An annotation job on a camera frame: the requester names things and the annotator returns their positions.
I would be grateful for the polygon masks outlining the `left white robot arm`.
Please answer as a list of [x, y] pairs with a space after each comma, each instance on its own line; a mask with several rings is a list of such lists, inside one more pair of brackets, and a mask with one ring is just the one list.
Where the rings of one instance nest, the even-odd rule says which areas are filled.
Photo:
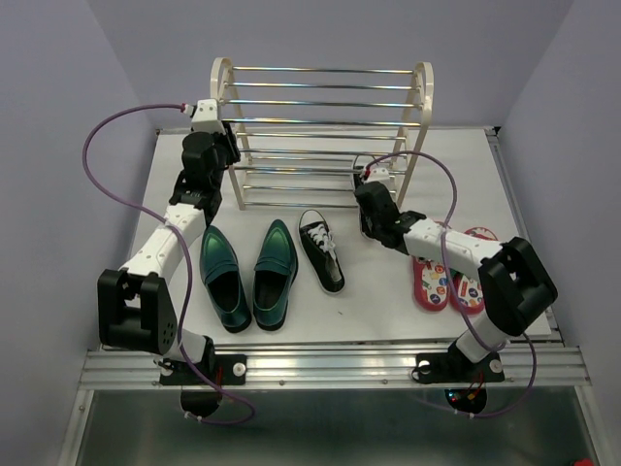
[[188, 249], [212, 223], [221, 204], [225, 170], [240, 160], [231, 126], [213, 124], [181, 143], [182, 170], [160, 224], [138, 252], [97, 282], [100, 342], [182, 361], [194, 382], [215, 373], [212, 342], [181, 330], [168, 284]]

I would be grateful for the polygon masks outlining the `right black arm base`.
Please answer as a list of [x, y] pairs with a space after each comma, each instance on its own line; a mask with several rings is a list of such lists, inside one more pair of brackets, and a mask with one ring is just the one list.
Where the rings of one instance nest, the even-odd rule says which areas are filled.
[[506, 379], [503, 364], [495, 352], [476, 363], [456, 351], [419, 353], [410, 376], [424, 385], [446, 384], [444, 396], [448, 407], [470, 417], [482, 414], [488, 398], [486, 385]]

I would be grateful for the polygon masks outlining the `black sneaker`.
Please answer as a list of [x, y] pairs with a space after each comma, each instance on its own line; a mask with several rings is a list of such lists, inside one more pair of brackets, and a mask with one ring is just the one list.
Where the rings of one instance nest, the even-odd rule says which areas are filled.
[[366, 168], [370, 168], [374, 165], [378, 165], [382, 167], [378, 163], [373, 163], [373, 161], [375, 161], [376, 159], [377, 159], [376, 155], [356, 155], [353, 158], [352, 165], [351, 165], [351, 170], [352, 170], [351, 184], [352, 184], [353, 190], [356, 190], [361, 185], [367, 184], [367, 183], [361, 182], [362, 173]]
[[297, 226], [299, 241], [322, 289], [340, 293], [345, 286], [341, 263], [332, 230], [324, 215], [316, 209], [304, 210]]

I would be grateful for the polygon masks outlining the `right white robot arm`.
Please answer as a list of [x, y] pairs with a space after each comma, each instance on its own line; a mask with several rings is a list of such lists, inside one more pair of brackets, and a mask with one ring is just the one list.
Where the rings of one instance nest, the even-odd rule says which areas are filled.
[[401, 213], [385, 185], [358, 186], [355, 198], [365, 224], [383, 246], [438, 261], [481, 286], [485, 313], [472, 322], [446, 356], [449, 373], [467, 379], [481, 360], [517, 337], [558, 298], [558, 290], [533, 246], [514, 237], [501, 243], [442, 226], [424, 215]]

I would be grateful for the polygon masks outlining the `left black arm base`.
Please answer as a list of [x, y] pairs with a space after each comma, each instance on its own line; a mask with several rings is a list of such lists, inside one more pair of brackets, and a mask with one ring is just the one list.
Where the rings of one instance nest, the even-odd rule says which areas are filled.
[[[166, 387], [178, 387], [180, 406], [190, 418], [199, 421], [213, 420], [221, 406], [224, 395], [214, 390], [182, 361], [155, 359], [160, 370], [159, 383]], [[216, 354], [209, 362], [196, 363], [196, 367], [219, 388], [245, 384], [247, 356], [245, 354]]]

